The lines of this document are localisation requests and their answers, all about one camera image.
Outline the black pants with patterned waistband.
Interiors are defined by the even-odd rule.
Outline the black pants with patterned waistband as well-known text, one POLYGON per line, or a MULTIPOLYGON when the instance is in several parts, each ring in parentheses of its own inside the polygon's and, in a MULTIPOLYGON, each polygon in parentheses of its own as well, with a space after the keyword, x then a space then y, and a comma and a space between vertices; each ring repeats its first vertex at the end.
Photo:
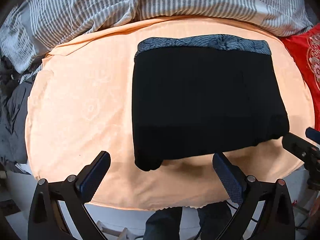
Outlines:
POLYGON ((138 44, 132 134, 140 170, 257 146, 289 129, 266 41, 216 34, 138 44))

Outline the red embroidered cushion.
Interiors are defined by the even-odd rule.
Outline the red embroidered cushion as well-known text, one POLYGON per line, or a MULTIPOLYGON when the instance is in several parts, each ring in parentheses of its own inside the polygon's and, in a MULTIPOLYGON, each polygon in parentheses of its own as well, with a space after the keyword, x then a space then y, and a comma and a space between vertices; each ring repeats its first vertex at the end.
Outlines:
POLYGON ((319 94, 319 23, 306 33, 280 38, 311 92, 319 94))

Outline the peach bed sheet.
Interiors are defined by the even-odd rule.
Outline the peach bed sheet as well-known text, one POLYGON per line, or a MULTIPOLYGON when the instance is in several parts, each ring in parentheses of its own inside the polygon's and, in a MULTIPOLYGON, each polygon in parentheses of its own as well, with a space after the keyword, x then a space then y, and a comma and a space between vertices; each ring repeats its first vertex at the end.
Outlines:
POLYGON ((91 203, 121 210, 202 207, 228 198, 212 156, 166 161, 155 171, 135 166, 131 124, 134 55, 149 37, 229 34, 264 40, 271 52, 290 131, 304 137, 315 124, 310 90, 283 43, 248 23, 172 16, 81 35, 43 60, 28 98, 25 144, 36 179, 63 181, 101 152, 111 167, 91 203))

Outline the dark grey garment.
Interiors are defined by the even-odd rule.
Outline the dark grey garment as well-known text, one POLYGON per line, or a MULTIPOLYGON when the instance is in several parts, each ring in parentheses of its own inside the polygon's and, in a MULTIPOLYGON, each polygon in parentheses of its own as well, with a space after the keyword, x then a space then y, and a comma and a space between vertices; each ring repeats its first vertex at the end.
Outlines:
POLYGON ((28 174, 26 164, 25 120, 27 101, 34 78, 20 82, 20 74, 6 56, 1 57, 1 164, 5 170, 28 174))

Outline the grey striped duvet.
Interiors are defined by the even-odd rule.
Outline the grey striped duvet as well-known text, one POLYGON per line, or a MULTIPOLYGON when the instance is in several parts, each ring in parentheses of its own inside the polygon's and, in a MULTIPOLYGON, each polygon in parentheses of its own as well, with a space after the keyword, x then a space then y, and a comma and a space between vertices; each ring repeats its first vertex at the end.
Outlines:
POLYGON ((313 26, 304 0, 21 0, 1 26, 1 56, 27 79, 44 55, 77 36, 176 15, 231 18, 280 37, 313 26))

